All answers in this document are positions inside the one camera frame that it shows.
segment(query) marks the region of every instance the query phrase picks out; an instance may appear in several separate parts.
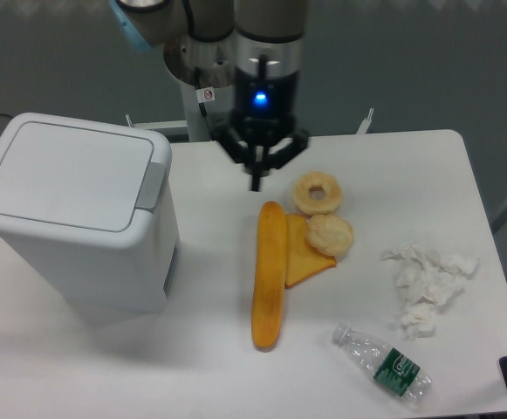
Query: food item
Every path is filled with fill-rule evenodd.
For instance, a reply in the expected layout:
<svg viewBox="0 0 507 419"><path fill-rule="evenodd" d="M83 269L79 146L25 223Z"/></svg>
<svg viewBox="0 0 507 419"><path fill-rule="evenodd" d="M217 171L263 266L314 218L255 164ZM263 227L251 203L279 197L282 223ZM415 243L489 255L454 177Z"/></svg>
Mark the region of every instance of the food item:
<svg viewBox="0 0 507 419"><path fill-rule="evenodd" d="M317 191L325 195L321 199L312 197L312 193ZM310 216L330 214L342 203L342 190L333 176L323 172L308 172L294 182L291 197L294 204Z"/></svg>
<svg viewBox="0 0 507 419"><path fill-rule="evenodd" d="M257 224L257 267L251 308L251 336L257 347L270 348L278 338L284 310L288 265L288 231L282 207L268 201Z"/></svg>
<svg viewBox="0 0 507 419"><path fill-rule="evenodd" d="M312 216L307 225L308 243L324 255L346 253L354 241L354 230L346 220L329 215Z"/></svg>
<svg viewBox="0 0 507 419"><path fill-rule="evenodd" d="M334 268L337 260L333 256L322 254L307 243L307 220L299 214L286 214L288 222L288 269L286 288L320 273Z"/></svg>

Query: bagel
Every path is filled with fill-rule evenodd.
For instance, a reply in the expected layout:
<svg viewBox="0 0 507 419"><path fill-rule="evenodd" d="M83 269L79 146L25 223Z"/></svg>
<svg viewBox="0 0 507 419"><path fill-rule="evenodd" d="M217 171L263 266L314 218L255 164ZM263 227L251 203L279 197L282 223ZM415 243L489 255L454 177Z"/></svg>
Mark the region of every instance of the bagel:
<svg viewBox="0 0 507 419"><path fill-rule="evenodd" d="M313 191L322 191L325 195L317 199L312 197ZM342 190L334 176L308 172L294 182L291 197L298 209L310 216L330 214L340 206Z"/></svg>
<svg viewBox="0 0 507 419"><path fill-rule="evenodd" d="M348 221L334 214L317 214L309 220L305 238L324 255L338 256L352 246L354 230Z"/></svg>

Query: white trash can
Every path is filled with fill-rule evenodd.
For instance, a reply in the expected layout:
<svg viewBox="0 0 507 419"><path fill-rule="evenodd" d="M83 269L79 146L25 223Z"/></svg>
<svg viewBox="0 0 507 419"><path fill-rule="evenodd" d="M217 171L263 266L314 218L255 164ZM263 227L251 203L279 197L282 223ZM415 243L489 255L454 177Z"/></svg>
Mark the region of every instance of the white trash can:
<svg viewBox="0 0 507 419"><path fill-rule="evenodd" d="M171 159L156 132L19 115L0 138L0 237L67 299L159 311L179 243Z"/></svg>

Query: white table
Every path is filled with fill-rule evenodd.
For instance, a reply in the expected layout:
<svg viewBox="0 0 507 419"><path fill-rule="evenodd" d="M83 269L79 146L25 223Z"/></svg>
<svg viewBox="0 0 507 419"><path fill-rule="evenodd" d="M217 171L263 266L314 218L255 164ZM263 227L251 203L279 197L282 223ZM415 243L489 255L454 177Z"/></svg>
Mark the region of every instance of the white table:
<svg viewBox="0 0 507 419"><path fill-rule="evenodd" d="M215 143L175 144L170 182L182 248L163 313L65 301L0 239L0 418L342 418L507 411L507 285L460 136L450 131L313 138L248 191ZM309 169L335 175L353 248L286 292L269 353L250 338L257 213L288 204ZM417 241L481 265L436 336L395 326L400 266L387 248ZM389 341L434 380L414 410L331 343L340 321Z"/></svg>

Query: bottle cap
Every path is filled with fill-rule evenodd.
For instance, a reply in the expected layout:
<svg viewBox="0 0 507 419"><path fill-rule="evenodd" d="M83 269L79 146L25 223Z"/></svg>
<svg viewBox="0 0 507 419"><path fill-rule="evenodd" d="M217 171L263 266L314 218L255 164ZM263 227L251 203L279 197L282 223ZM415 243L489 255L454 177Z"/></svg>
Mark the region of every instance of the bottle cap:
<svg viewBox="0 0 507 419"><path fill-rule="evenodd" d="M342 345L342 340L348 335L352 328L350 326L345 325L344 323L340 323L332 334L332 341L337 345Z"/></svg>

